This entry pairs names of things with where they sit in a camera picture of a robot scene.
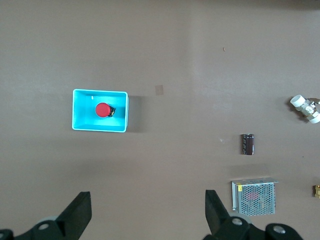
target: silver bolt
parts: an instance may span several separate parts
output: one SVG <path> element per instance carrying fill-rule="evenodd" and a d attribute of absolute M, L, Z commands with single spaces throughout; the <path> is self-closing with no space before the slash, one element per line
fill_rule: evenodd
<path fill-rule="evenodd" d="M 239 218 L 232 219 L 232 223 L 234 225 L 237 225 L 237 226 L 241 226 L 242 225 L 242 221 Z"/>
<path fill-rule="evenodd" d="M 44 229 L 47 229 L 48 227 L 49 227 L 49 224 L 44 223 L 44 224 L 41 224 L 41 225 L 38 227 L 38 229 L 39 229 L 39 230 L 44 230 Z"/>
<path fill-rule="evenodd" d="M 273 230 L 278 234 L 285 234 L 286 230 L 282 226 L 274 226 Z"/>

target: black capacitor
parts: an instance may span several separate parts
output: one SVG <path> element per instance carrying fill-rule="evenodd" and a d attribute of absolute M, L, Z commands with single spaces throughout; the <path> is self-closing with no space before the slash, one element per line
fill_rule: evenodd
<path fill-rule="evenodd" d="M 254 154 L 255 136 L 253 134 L 242 134 L 242 149 L 244 155 Z"/>

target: white cylindrical cap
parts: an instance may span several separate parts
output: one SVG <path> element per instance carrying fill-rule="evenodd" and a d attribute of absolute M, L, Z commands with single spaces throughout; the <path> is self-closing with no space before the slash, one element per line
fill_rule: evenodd
<path fill-rule="evenodd" d="M 304 104 L 305 101 L 306 99 L 303 96 L 297 95 L 291 99 L 290 103 L 297 108 L 297 107 L 300 107 L 302 104 Z"/>
<path fill-rule="evenodd" d="M 311 119 L 309 121 L 312 124 L 316 124 L 316 123 L 320 122 L 320 114 L 318 116 L 316 116 L 314 119 Z"/>

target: blue plastic bin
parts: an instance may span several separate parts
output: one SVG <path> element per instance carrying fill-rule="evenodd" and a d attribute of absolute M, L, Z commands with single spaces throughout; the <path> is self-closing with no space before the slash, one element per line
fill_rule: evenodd
<path fill-rule="evenodd" d="M 96 106 L 106 103 L 115 108 L 112 117 L 100 117 Z M 72 128 L 83 131 L 124 133 L 128 126 L 129 97 L 125 91 L 73 90 Z"/>

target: perforated metal cover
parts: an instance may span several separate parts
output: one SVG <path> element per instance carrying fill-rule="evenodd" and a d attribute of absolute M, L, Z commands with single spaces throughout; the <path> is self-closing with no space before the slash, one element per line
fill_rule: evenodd
<path fill-rule="evenodd" d="M 232 181 L 233 210 L 247 216 L 274 214 L 274 183 L 273 178 Z"/>

